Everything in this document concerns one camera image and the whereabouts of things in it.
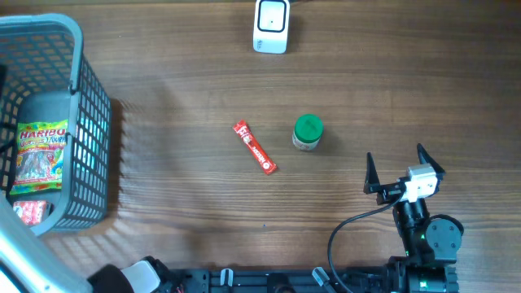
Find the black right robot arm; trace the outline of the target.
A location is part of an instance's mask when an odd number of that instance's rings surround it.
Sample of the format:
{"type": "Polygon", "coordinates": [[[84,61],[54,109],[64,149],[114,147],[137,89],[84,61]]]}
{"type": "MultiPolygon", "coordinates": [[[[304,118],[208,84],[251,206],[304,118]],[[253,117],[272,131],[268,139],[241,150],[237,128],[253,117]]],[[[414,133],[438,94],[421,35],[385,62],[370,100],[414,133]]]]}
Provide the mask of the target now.
{"type": "Polygon", "coordinates": [[[378,205],[389,204],[405,249],[405,257],[392,256],[384,268],[386,292],[454,293],[459,291],[454,265],[462,245],[464,227],[457,219],[427,210],[426,199],[439,191],[445,170],[417,145],[419,164],[406,169],[394,183],[382,184],[371,154],[366,157],[364,192],[376,194],[378,205]]]}

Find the Haribo gummy candy bag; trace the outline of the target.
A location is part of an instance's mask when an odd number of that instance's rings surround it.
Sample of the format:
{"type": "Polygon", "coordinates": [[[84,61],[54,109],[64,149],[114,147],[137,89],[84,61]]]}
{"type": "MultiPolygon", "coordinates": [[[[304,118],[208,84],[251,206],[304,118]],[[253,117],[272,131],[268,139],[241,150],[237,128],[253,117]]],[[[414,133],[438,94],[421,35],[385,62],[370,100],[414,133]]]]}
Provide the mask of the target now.
{"type": "Polygon", "coordinates": [[[60,190],[68,121],[20,123],[12,195],[60,190]]]}

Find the red tissue pack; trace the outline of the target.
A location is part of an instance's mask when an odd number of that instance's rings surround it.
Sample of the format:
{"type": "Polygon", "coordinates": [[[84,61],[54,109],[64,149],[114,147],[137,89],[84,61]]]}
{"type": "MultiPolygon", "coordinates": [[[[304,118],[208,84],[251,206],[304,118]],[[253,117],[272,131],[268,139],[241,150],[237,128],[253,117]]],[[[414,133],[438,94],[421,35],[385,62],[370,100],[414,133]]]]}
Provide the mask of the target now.
{"type": "Polygon", "coordinates": [[[45,200],[16,201],[13,210],[26,225],[39,225],[50,215],[51,204],[45,200]]]}

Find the red Nescafe stick sachet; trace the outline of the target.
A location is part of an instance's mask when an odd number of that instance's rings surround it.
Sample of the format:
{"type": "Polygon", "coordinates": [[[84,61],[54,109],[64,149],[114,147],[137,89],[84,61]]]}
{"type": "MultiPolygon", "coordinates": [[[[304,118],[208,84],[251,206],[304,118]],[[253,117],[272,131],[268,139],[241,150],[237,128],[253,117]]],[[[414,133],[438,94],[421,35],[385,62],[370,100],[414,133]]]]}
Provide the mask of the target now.
{"type": "Polygon", "coordinates": [[[257,163],[260,165],[260,167],[266,175],[270,175],[277,169],[277,165],[265,153],[260,143],[252,134],[252,131],[250,130],[245,120],[241,120],[236,125],[234,125],[233,130],[243,141],[243,143],[247,146],[247,148],[252,153],[253,157],[256,159],[257,163]]]}

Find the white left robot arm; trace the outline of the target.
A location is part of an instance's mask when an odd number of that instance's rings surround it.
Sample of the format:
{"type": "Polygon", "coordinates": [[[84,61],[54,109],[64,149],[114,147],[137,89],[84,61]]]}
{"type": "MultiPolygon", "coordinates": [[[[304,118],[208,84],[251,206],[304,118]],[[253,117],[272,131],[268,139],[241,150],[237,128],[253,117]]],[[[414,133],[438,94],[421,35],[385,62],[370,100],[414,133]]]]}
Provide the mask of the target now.
{"type": "Polygon", "coordinates": [[[85,278],[61,262],[1,199],[1,272],[22,292],[153,292],[160,277],[150,262],[106,265],[85,278]]]}

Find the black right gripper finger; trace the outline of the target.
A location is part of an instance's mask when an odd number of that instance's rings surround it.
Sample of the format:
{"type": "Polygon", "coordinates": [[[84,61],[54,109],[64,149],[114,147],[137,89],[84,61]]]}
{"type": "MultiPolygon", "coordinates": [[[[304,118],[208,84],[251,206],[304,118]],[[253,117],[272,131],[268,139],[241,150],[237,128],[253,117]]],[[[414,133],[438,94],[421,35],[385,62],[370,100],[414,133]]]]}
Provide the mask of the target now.
{"type": "Polygon", "coordinates": [[[420,164],[429,164],[433,167],[436,177],[438,179],[443,179],[446,174],[445,170],[428,154],[421,143],[417,144],[417,152],[420,164]]]}
{"type": "Polygon", "coordinates": [[[382,186],[376,171],[373,156],[370,152],[366,154],[366,179],[363,187],[365,194],[379,193],[382,186]]]}

